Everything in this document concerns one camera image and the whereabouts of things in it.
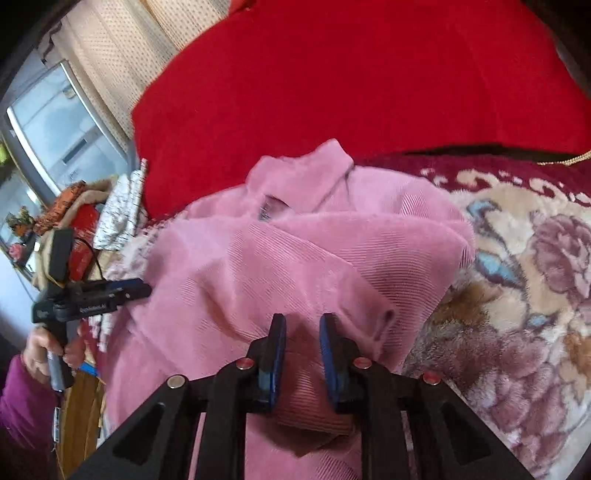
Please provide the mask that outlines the person's left hand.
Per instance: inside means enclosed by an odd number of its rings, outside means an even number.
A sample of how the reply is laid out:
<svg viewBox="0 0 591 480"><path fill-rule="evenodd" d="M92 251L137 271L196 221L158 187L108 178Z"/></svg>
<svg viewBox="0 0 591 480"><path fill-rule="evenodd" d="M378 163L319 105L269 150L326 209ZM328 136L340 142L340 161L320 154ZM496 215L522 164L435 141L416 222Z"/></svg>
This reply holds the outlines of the person's left hand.
<svg viewBox="0 0 591 480"><path fill-rule="evenodd" d="M40 384L50 379L48 354L61 357L72 369L78 369L85 359L86 344L84 335L87 326L80 323L77 333L65 347L61 347L54 336L44 327L35 327L29 334L21 361L29 375Z"/></svg>

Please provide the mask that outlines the purple sleeved left forearm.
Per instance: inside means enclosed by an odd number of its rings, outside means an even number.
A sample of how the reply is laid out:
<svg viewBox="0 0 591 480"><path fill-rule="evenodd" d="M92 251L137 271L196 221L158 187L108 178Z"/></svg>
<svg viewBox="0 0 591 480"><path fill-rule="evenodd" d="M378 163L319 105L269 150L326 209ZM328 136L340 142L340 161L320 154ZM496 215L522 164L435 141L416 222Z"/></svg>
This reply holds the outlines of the purple sleeved left forearm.
<svg viewBox="0 0 591 480"><path fill-rule="evenodd" d="M20 354L9 365L1 393L1 478L50 479L56 395L34 379Z"/></svg>

